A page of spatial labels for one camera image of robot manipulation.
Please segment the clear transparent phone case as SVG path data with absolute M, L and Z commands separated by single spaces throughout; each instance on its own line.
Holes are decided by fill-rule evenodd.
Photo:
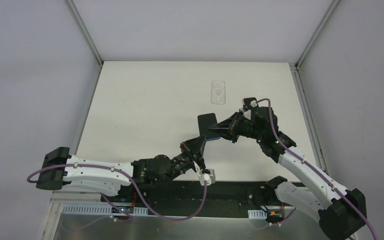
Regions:
M 222 80 L 211 82 L 211 103 L 214 105 L 224 105 L 226 103 L 226 83 Z

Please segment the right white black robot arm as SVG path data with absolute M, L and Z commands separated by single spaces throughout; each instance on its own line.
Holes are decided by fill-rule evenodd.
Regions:
M 264 190 L 268 204 L 281 201 L 294 206 L 318 222 L 331 240 L 346 240 L 367 224 L 364 194 L 357 188 L 347 189 L 308 161 L 297 144 L 279 131 L 277 116 L 271 108 L 253 108 L 250 118 L 244 111 L 235 112 L 208 129 L 233 143 L 239 137 L 256 140 L 266 156 L 290 171 L 307 188 L 295 189 L 288 180 L 281 180 Z

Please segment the black phone with pink edge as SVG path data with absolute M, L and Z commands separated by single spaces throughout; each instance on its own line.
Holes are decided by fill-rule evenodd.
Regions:
M 247 97 L 247 98 L 242 99 L 242 104 L 243 104 L 243 102 L 246 103 L 246 102 L 250 102 L 251 100 L 255 100 L 258 102 L 258 100 L 255 97 Z

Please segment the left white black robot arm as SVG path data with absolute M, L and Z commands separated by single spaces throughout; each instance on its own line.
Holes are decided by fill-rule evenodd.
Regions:
M 193 170 L 201 186 L 215 183 L 215 172 L 206 168 L 204 151 L 206 136 L 200 135 L 180 143 L 180 154 L 170 158 L 164 154 L 133 162 L 99 162 L 70 154 L 68 147 L 47 153 L 37 180 L 27 181 L 40 190 L 58 191 L 64 186 L 102 193 L 120 202 L 132 198 L 133 189 L 152 188 L 173 181 Z

